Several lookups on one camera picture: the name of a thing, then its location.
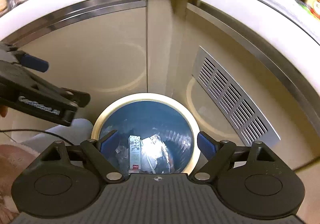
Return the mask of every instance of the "vent slot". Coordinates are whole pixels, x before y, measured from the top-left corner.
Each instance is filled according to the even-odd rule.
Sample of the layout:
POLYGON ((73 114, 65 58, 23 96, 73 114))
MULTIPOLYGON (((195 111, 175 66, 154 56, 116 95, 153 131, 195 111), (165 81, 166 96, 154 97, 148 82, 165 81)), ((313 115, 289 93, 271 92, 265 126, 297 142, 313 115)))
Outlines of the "vent slot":
POLYGON ((268 146, 280 140, 268 120, 228 72, 203 48, 197 54, 193 76, 229 120, 243 143, 261 140, 268 146))

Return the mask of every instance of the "cream colored rim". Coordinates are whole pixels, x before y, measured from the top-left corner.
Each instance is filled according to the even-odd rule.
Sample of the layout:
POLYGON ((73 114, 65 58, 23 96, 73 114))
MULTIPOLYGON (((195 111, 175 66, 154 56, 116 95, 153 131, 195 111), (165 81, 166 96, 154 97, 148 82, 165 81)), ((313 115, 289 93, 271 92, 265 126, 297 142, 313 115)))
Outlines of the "cream colored rim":
POLYGON ((118 99, 117 101, 112 103, 110 106, 108 106, 98 117, 97 121, 93 126, 91 138, 96 140, 99 139, 100 131, 103 124, 108 119, 108 117, 117 109, 127 104, 130 104, 136 101, 144 101, 144 100, 157 101, 157 102, 166 104, 172 107, 173 109, 175 109, 176 111, 178 111, 188 122, 188 125, 191 128, 191 131, 193 134, 194 147, 193 147, 193 153, 192 153, 191 159, 187 164, 187 166, 185 167, 185 169, 183 169, 182 173, 190 174, 192 170, 195 168, 200 156, 200 150, 197 145, 197 136, 200 130, 192 114, 178 101, 175 101, 174 99, 169 98, 167 96, 163 96, 155 93, 137 93, 137 94, 132 94, 124 98, 118 99))

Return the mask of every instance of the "black cable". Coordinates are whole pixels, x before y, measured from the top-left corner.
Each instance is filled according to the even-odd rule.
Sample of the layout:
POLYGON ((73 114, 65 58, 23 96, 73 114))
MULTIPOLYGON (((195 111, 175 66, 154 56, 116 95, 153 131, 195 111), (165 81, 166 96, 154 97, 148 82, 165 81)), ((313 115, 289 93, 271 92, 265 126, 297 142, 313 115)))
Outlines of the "black cable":
POLYGON ((0 133, 5 133, 5 132, 14 132, 14 131, 30 131, 30 132, 39 132, 39 133, 45 133, 45 134, 48 134, 48 135, 52 135, 52 136, 55 136, 57 138, 60 138, 61 140, 67 142, 68 144, 74 146, 74 144, 72 142, 70 142, 69 140, 65 139, 64 137, 62 136, 59 136, 55 133, 50 133, 50 132, 47 132, 47 131, 43 131, 43 130, 38 130, 38 129, 5 129, 5 130, 0 130, 0 133))

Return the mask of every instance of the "metal trim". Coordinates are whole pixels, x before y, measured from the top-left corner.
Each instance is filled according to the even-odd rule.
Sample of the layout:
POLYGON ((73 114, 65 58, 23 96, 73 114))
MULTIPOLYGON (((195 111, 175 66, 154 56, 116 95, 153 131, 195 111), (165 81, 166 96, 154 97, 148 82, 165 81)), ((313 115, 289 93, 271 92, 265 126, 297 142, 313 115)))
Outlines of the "metal trim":
POLYGON ((277 77, 297 100, 320 136, 320 97, 292 63, 264 38, 233 17, 199 0, 190 2, 187 4, 187 9, 208 20, 236 40, 277 77))
POLYGON ((85 19, 146 6, 146 0, 87 0, 41 17, 10 34, 3 41, 21 47, 47 33, 85 19))
POLYGON ((261 140, 271 147, 280 140, 279 135, 250 96, 201 46, 193 64, 192 75, 246 146, 261 140))

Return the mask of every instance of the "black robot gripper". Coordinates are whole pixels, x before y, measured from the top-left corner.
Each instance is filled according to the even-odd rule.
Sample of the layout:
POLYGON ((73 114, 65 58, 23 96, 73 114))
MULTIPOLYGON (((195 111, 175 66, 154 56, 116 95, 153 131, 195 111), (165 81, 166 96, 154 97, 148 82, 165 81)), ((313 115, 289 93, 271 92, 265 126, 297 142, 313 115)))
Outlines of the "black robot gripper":
POLYGON ((295 215, 303 183, 261 141, 237 147, 200 132, 208 162, 199 171, 125 176, 106 159, 118 139, 112 131, 79 146, 51 144, 12 186, 22 212, 13 223, 303 223, 295 215))

